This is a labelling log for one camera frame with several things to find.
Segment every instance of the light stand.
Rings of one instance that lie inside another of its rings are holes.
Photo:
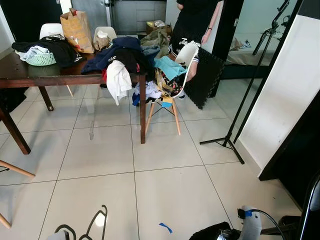
[[[260,68],[260,66],[261,66],[261,63],[262,63],[262,61],[263,61],[263,59],[264,59],[264,57],[265,57],[265,54],[266,54],[266,51],[267,51],[268,46],[269,46],[269,44],[270,44],[270,41],[271,41],[273,35],[276,33],[277,28],[279,27],[279,24],[277,23],[277,20],[278,20],[278,18],[281,16],[281,14],[284,12],[284,10],[287,8],[287,6],[289,5],[289,1],[290,1],[290,0],[285,0],[284,3],[281,5],[281,7],[280,7],[280,8],[277,8],[277,10],[279,11],[279,13],[278,13],[278,14],[275,16],[275,18],[273,19],[272,24],[271,24],[271,28],[269,28],[269,29],[267,29],[266,31],[264,31],[264,33],[262,34],[262,36],[261,36],[261,38],[260,38],[260,41],[258,42],[256,48],[254,49],[254,51],[253,51],[253,53],[252,53],[252,55],[256,55],[256,54],[257,54],[260,46],[262,45],[262,43],[264,42],[265,38],[266,38],[267,35],[269,34],[268,40],[267,40],[266,45],[265,45],[265,47],[264,47],[264,49],[263,49],[263,52],[262,52],[261,57],[260,57],[260,59],[259,59],[259,62],[258,62],[258,64],[257,64],[257,66],[256,66],[256,69],[255,69],[255,71],[254,71],[253,77],[251,78],[251,81],[250,81],[250,83],[249,83],[249,85],[248,85],[248,87],[247,87],[247,89],[246,89],[246,91],[245,91],[245,94],[244,94],[244,96],[243,96],[243,98],[242,98],[242,101],[241,101],[241,103],[240,103],[240,106],[239,106],[238,110],[236,111],[236,114],[235,114],[235,116],[234,116],[234,119],[233,119],[233,121],[232,121],[232,124],[231,124],[231,126],[230,126],[230,128],[229,128],[229,131],[228,131],[227,135],[226,135],[225,137],[222,137],[222,138],[217,138],[217,139],[212,139],[212,140],[207,140],[207,141],[201,141],[201,142],[199,143],[200,145],[209,144],[209,143],[217,143],[217,144],[219,144],[219,145],[221,145],[221,146],[223,146],[223,147],[225,147],[225,148],[231,149],[231,150],[234,151],[234,154],[235,154],[236,157],[239,159],[239,162],[240,162],[241,164],[245,164],[245,162],[244,162],[244,160],[241,158],[240,154],[238,153],[238,151],[236,150],[235,146],[233,145],[233,143],[232,143],[231,140],[230,140],[231,135],[232,135],[232,131],[233,131],[235,125],[236,125],[236,122],[237,122],[237,119],[238,119],[238,117],[239,117],[239,114],[240,114],[240,112],[241,112],[241,110],[242,110],[242,107],[244,106],[244,103],[245,103],[246,98],[247,98],[247,96],[248,96],[248,94],[249,94],[250,88],[251,88],[252,84],[254,83],[254,80],[255,80],[256,75],[257,75],[257,73],[258,73],[258,71],[259,71],[259,68]]]

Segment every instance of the table leg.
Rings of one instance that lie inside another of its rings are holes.
[[[7,111],[7,109],[5,108],[2,102],[0,102],[0,119],[3,121],[4,125],[10,132],[16,144],[18,144],[23,154],[29,154],[31,150],[28,144],[26,143],[24,137],[21,135],[21,132],[17,128],[17,125],[12,120],[9,112]]]
[[[39,86],[40,93],[42,95],[42,98],[45,102],[46,107],[48,108],[49,111],[53,111],[54,107],[52,106],[51,100],[49,98],[49,95],[47,93],[46,87],[45,86]]]
[[[146,143],[146,76],[139,76],[140,83],[140,141]]]

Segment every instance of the dark wooden table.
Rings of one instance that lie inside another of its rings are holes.
[[[88,60],[94,57],[93,54],[84,54]],[[49,111],[54,110],[45,86],[61,85],[88,85],[104,84],[101,72],[90,72],[81,74],[81,69],[86,64],[83,61],[75,66],[60,68],[57,64],[49,66],[31,66],[20,60],[14,52],[0,60],[0,89],[39,87],[43,100]],[[132,83],[140,83],[140,140],[146,142],[146,74],[130,74]],[[0,102],[0,119],[9,130],[15,142],[24,154],[30,153],[30,148],[21,135],[9,112]]]

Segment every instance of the brown paper bag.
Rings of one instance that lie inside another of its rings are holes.
[[[93,54],[92,36],[87,14],[70,8],[70,12],[60,16],[65,39],[76,48],[78,52]]]

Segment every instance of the black cable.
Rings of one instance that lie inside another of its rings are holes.
[[[258,212],[258,213],[261,213],[261,214],[266,215],[266,216],[271,220],[271,222],[273,222],[273,224],[276,226],[276,228],[279,230],[282,239],[283,239],[283,240],[286,240],[284,233],[283,233],[282,230],[280,229],[280,227],[279,227],[279,225],[277,224],[277,222],[272,218],[272,216],[270,216],[270,215],[269,215],[268,213],[266,213],[265,211],[262,211],[262,210],[259,210],[259,209],[251,209],[251,210],[249,210],[249,211],[250,211],[250,212]]]

